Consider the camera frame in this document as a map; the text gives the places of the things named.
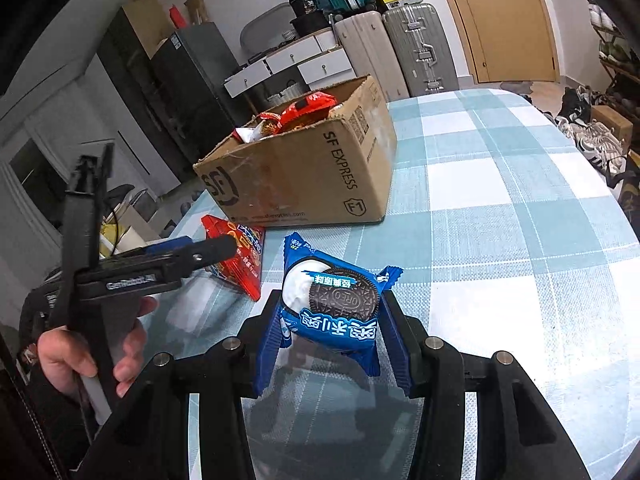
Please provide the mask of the person's left hand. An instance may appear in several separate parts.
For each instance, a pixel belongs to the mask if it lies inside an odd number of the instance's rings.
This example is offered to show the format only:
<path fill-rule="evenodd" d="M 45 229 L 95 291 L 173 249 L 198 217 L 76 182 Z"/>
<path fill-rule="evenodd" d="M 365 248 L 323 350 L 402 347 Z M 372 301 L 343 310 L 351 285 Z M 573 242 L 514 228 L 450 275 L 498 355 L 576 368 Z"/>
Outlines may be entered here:
<path fill-rule="evenodd" d="M 154 297 L 142 297 L 134 327 L 122 343 L 124 355 L 115 364 L 113 376 L 116 393 L 122 398 L 140 374 L 143 350 L 148 340 L 140 318 L 152 313 L 158 306 Z M 87 345 L 65 326 L 44 332 L 38 339 L 37 351 L 40 367 L 50 384 L 60 393 L 79 398 L 75 375 L 93 378 L 98 369 Z"/>

